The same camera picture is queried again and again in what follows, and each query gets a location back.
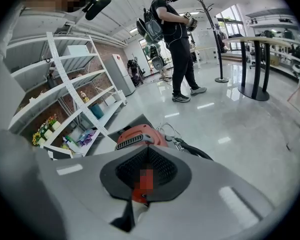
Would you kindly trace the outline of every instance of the glossy tile floor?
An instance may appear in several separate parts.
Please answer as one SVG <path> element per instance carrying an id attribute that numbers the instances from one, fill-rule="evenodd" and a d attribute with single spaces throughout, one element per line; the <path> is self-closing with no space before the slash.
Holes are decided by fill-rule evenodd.
<path id="1" fill-rule="evenodd" d="M 159 75 L 129 97 L 128 103 L 112 120 L 108 130 L 123 128 L 144 114 L 155 126 L 171 124 L 189 145 L 205 151 L 216 162 L 226 166 L 257 189 L 275 206 L 292 196 L 300 182 L 300 142 L 292 151 L 286 143 L 299 131 L 300 113 L 288 102 L 297 83 L 271 72 L 268 83 L 270 100 L 256 101 L 238 91 L 242 67 L 223 62 L 228 83 L 217 83 L 219 66 L 203 63 L 195 67 L 195 79 L 207 92 L 191 97 L 188 103 L 172 102 L 172 86 L 159 81 Z M 254 69 L 247 70 L 247 82 L 253 83 Z M 261 73 L 260 86 L 264 73 Z M 190 94 L 184 80 L 181 91 Z M 174 132 L 168 126 L 167 135 Z M 103 139 L 95 154 L 114 150 L 115 143 Z"/>

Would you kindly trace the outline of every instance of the microphone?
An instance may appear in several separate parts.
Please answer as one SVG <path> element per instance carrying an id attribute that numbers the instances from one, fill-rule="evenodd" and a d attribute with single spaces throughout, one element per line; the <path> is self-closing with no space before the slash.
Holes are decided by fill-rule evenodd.
<path id="1" fill-rule="evenodd" d="M 93 20 L 112 0 L 95 0 L 91 1 L 82 11 L 86 12 L 85 18 L 88 21 Z"/>

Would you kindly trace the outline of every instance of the vent grille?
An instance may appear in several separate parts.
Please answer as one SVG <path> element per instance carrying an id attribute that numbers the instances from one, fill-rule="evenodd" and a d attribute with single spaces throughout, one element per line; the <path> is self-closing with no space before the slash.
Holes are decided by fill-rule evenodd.
<path id="1" fill-rule="evenodd" d="M 134 136 L 134 137 L 132 137 L 130 139 L 125 140 L 124 142 L 119 143 L 118 145 L 116 145 L 115 149 L 116 150 L 124 149 L 124 148 L 126 148 L 128 146 L 131 146 L 133 144 L 141 142 L 143 138 L 144 138 L 144 136 L 142 134 L 139 134 L 137 136 Z"/>

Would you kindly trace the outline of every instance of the round black table base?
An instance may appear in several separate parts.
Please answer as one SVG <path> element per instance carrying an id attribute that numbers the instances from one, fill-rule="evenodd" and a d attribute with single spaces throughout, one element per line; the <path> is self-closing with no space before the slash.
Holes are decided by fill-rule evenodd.
<path id="1" fill-rule="evenodd" d="M 246 84 L 245 84 L 245 87 L 243 87 L 243 86 L 240 85 L 240 86 L 238 87 L 238 90 L 239 90 L 239 92 L 242 93 L 244 96 L 247 96 L 247 97 L 249 97 L 249 98 L 251 98 L 251 99 L 253 99 L 253 100 L 265 102 L 265 101 L 267 101 L 267 100 L 270 99 L 269 93 L 267 93 L 266 91 L 263 92 L 263 91 L 262 91 L 262 88 L 261 88 L 260 86 L 258 87 L 258 92 L 257 92 L 257 94 L 256 94 L 256 97 L 253 98 L 253 97 L 252 97 L 252 90 L 253 90 L 253 88 L 254 88 L 254 85 L 253 85 L 253 84 L 246 83 Z"/>
<path id="2" fill-rule="evenodd" d="M 217 83 L 227 83 L 229 82 L 229 78 L 223 78 L 221 79 L 220 77 L 214 79 L 214 81 L 216 81 Z"/>

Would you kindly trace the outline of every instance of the blue container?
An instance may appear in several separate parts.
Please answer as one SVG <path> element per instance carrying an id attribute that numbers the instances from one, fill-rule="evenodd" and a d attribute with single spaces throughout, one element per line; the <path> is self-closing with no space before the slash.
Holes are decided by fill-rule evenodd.
<path id="1" fill-rule="evenodd" d="M 104 116 L 104 113 L 102 112 L 102 110 L 101 110 L 101 108 L 99 107 L 98 104 L 95 104 L 94 106 L 92 106 L 90 108 L 90 110 L 97 119 L 100 119 Z"/>

